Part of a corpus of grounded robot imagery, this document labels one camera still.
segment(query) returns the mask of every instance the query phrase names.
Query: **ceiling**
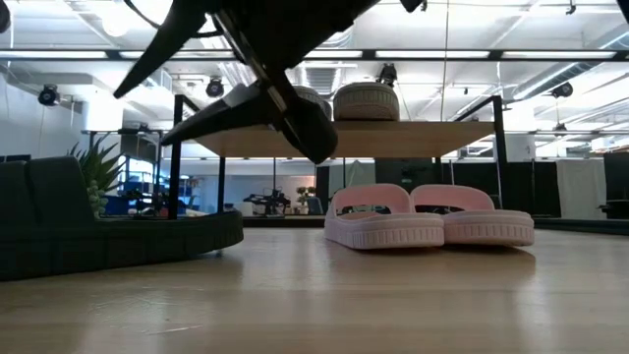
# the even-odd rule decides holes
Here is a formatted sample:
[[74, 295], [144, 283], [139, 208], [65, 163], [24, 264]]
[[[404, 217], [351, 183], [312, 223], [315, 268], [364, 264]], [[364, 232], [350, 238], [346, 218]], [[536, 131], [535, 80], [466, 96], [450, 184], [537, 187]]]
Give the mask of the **ceiling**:
[[[0, 46], [4, 48], [144, 49], [154, 34], [149, 25], [118, 1], [7, 0], [7, 3], [14, 14], [14, 28], [13, 32], [0, 35]], [[135, 0], [135, 3], [152, 19], [159, 20], [165, 15], [169, 1]], [[407, 14], [398, 0], [382, 0], [357, 19], [343, 45], [360, 49], [600, 49], [602, 41], [629, 31], [615, 0], [575, 0], [574, 3], [576, 12], [566, 15], [569, 0], [429, 0], [425, 12]], [[216, 39], [193, 39], [186, 44], [188, 49], [223, 46], [224, 42]], [[334, 70], [328, 69], [323, 74], [332, 73], [330, 80], [336, 78], [333, 88], [337, 89], [354, 82], [373, 81], [382, 64], [330, 63]], [[508, 95], [511, 89], [566, 65], [410, 61], [394, 64], [402, 119], [430, 121], [450, 120], [484, 97], [503, 91]], [[15, 62], [11, 69], [22, 75], [87, 73], [114, 89], [131, 65], [128, 62]], [[247, 76], [248, 71], [235, 63], [171, 62], [164, 69], [174, 79], [173, 90], [192, 96], [198, 104], [209, 103], [203, 93], [209, 77], [222, 76], [229, 85], [252, 79], [251, 74]], [[307, 69], [291, 71], [289, 78], [295, 84], [308, 85], [309, 80], [303, 79], [306, 76], [300, 70]], [[527, 124], [536, 129], [551, 129], [557, 117], [567, 122], [571, 130], [624, 128], [618, 124], [629, 120], [629, 105], [622, 101], [629, 88], [628, 73], [629, 62], [605, 63], [572, 79], [575, 93], [569, 98], [555, 100], [542, 94], [513, 102], [509, 107], [524, 112], [530, 118]], [[130, 100], [146, 108], [143, 112], [149, 122], [167, 125], [172, 117], [170, 102], [155, 102], [143, 93], [132, 95]], [[596, 114], [614, 102], [615, 105]], [[478, 114], [486, 119], [491, 111], [485, 109]]]

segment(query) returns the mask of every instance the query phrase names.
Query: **ceiling duct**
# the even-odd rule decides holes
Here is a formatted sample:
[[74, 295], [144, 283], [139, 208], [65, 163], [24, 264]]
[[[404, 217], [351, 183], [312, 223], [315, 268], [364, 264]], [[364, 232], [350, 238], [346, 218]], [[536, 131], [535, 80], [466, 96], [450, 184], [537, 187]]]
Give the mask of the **ceiling duct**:
[[[595, 48], [600, 50], [628, 50], [629, 32], [626, 26], [606, 34], [596, 41]], [[511, 91], [511, 98], [506, 99], [506, 103], [530, 99], [538, 94], [550, 91], [568, 81], [589, 72], [598, 65], [600, 61], [578, 62], [572, 64], [560, 63], [553, 65], [548, 70], [515, 87]]]
[[[352, 40], [354, 28], [350, 27], [343, 32], [338, 32], [325, 41], [319, 48], [323, 49], [343, 49], [347, 48]], [[330, 95], [334, 93], [341, 84], [343, 76], [342, 68], [333, 66], [342, 62], [324, 62], [326, 68], [300, 68], [302, 70], [302, 81], [300, 84], [316, 90], [319, 94]]]

